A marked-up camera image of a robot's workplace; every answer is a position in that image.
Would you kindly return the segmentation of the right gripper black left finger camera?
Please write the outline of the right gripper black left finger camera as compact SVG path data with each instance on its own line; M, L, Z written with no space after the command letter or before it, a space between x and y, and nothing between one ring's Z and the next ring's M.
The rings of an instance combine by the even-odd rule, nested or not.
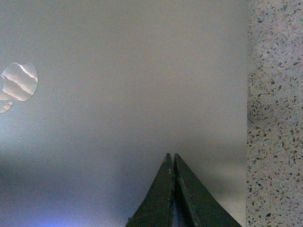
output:
M128 219L128 227L171 227L174 206L174 167L167 153L143 202Z

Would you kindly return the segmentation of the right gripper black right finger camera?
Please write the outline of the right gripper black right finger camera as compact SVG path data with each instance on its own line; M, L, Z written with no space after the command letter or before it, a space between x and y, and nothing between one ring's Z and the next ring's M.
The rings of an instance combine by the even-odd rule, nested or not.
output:
M174 156L175 200L188 227L239 227L212 196L195 173L176 153Z

